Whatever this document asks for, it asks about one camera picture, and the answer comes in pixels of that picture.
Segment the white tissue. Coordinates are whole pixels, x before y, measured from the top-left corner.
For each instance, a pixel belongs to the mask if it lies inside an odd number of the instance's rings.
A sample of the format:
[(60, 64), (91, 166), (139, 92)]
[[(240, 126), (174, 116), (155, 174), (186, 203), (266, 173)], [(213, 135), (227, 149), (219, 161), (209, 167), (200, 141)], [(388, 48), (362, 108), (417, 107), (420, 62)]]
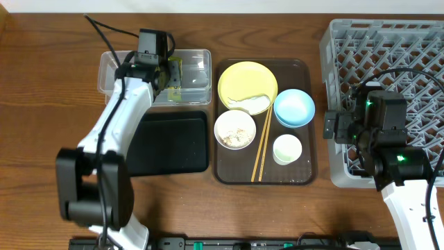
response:
[(271, 104), (270, 99), (266, 95), (250, 97), (241, 101), (228, 99), (228, 108), (242, 110), (249, 115), (257, 115), (265, 111)]

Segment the yellow green snack wrapper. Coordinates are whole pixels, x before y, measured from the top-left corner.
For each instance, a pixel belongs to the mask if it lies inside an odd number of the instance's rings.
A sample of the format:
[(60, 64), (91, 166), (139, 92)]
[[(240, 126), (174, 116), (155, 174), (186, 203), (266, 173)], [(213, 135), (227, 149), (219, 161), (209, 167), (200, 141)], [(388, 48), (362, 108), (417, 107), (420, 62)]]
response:
[(169, 101), (182, 101), (182, 59), (178, 57), (169, 58), (170, 80), (167, 84), (167, 99)]

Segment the light blue bowl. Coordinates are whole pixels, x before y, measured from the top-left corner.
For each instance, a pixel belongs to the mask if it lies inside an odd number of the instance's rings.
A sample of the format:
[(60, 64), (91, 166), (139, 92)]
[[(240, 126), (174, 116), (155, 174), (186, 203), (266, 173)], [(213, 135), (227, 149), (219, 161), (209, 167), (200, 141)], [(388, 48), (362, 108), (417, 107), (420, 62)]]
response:
[(310, 123), (316, 107), (309, 94), (299, 89), (289, 89), (277, 95), (273, 112), (284, 127), (299, 128)]

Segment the white cup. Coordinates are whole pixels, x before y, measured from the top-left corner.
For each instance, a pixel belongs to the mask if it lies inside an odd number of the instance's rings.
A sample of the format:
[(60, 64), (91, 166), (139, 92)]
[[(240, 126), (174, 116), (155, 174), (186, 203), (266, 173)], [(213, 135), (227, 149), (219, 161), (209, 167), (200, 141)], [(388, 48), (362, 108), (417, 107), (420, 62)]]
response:
[(273, 143), (273, 159), (279, 165), (288, 165), (302, 155), (302, 143), (294, 135), (284, 134)]

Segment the yellow plate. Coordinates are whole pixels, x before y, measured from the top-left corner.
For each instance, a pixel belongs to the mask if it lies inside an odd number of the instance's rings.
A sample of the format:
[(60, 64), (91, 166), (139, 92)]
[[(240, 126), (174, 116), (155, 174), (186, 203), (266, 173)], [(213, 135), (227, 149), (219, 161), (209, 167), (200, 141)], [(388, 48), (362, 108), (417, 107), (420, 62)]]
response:
[(278, 82), (273, 72), (258, 62), (236, 62), (225, 69), (219, 77), (218, 95), (228, 110), (231, 110), (228, 108), (228, 99), (241, 101), (266, 95), (271, 101), (266, 109), (268, 110), (278, 95)]

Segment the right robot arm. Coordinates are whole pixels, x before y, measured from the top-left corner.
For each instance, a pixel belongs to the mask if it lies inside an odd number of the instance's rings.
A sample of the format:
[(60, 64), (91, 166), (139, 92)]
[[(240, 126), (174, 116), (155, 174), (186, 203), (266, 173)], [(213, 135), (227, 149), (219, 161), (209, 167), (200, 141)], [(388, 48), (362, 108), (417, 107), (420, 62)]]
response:
[(381, 192), (403, 249), (442, 249), (443, 222), (425, 150), (407, 144), (407, 100), (397, 92), (360, 94), (353, 111), (325, 113), (323, 137), (352, 144)]

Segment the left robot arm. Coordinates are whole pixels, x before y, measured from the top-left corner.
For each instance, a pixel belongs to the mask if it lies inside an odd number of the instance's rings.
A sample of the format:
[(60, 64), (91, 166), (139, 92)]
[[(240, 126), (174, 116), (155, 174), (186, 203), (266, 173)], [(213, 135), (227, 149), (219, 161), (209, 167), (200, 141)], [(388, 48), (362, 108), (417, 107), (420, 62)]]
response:
[(98, 249), (146, 249), (149, 230), (133, 213), (126, 156), (139, 122), (163, 90), (180, 85), (182, 59), (131, 51), (93, 129), (55, 160), (60, 216), (98, 233)]

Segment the rice food waste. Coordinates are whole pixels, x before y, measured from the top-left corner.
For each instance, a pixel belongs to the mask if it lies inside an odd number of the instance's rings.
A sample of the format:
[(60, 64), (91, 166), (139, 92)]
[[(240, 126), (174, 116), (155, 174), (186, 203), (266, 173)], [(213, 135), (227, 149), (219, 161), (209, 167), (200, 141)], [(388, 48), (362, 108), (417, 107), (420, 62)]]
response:
[(240, 149), (247, 146), (252, 138), (252, 132), (242, 128), (235, 128), (234, 130), (221, 133), (222, 143), (232, 149)]

